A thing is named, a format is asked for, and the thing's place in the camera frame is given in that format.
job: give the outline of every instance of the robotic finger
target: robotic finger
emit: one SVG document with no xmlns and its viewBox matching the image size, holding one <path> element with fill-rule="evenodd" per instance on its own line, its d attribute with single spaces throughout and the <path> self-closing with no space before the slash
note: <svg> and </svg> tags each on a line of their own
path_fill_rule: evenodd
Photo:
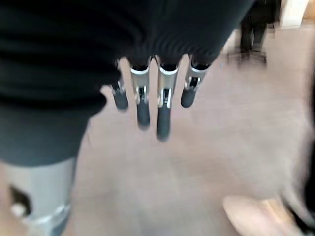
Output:
<svg viewBox="0 0 315 236">
<path fill-rule="evenodd" d="M 189 66 L 181 98 L 183 107 L 188 108 L 193 104 L 197 89 L 202 83 L 210 65 L 210 63 L 199 62 L 194 55 L 189 57 Z"/>
<path fill-rule="evenodd" d="M 180 59 L 159 58 L 157 138 L 160 141 L 166 141 L 170 133 L 172 99 Z"/>
<path fill-rule="evenodd" d="M 133 92 L 137 104 L 137 120 L 140 129 L 145 130 L 150 126 L 149 111 L 149 67 L 151 58 L 142 60 L 130 59 L 130 72 Z"/>
<path fill-rule="evenodd" d="M 122 75 L 118 81 L 111 84 L 111 88 L 117 109 L 120 111 L 126 111 L 128 109 L 128 99 Z"/>
</svg>

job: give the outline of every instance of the floor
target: floor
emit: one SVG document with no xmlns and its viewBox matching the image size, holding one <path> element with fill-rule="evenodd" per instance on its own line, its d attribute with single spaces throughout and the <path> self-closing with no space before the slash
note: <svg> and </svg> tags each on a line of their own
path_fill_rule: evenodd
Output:
<svg viewBox="0 0 315 236">
<path fill-rule="evenodd" d="M 238 68 L 221 55 L 190 109 L 180 106 L 185 57 L 167 143 L 155 136 L 156 65 L 152 126 L 143 132 L 123 60 L 130 108 L 117 111 L 110 89 L 104 89 L 109 103 L 91 120 L 82 144 L 65 236 L 236 236 L 222 198 L 277 195 L 303 153 L 314 33 L 304 26 L 269 34 L 267 69 L 255 62 Z M 5 211 L 1 229 L 8 236 L 23 231 Z"/>
</svg>

